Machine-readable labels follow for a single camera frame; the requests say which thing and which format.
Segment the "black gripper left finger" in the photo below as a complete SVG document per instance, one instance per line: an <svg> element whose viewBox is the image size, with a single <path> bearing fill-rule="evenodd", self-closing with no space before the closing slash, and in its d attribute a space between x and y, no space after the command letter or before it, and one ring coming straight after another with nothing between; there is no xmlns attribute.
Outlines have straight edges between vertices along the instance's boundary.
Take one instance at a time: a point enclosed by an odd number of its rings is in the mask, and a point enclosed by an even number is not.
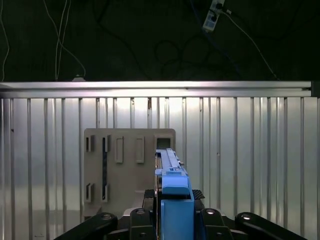
<svg viewBox="0 0 320 240"><path fill-rule="evenodd" d="M123 216L101 210L94 216L66 231L57 240L155 240L156 200L154 191L147 189L141 207L126 209Z"/></svg>

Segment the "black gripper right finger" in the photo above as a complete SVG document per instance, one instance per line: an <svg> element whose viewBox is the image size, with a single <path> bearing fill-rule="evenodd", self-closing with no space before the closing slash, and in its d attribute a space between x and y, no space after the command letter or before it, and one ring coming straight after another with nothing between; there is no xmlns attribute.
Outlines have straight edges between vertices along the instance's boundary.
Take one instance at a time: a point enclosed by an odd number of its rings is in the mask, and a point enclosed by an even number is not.
<svg viewBox="0 0 320 240"><path fill-rule="evenodd" d="M251 212L233 219L218 209L205 208L200 190L192 191L195 200L196 240L304 240L305 238Z"/></svg>

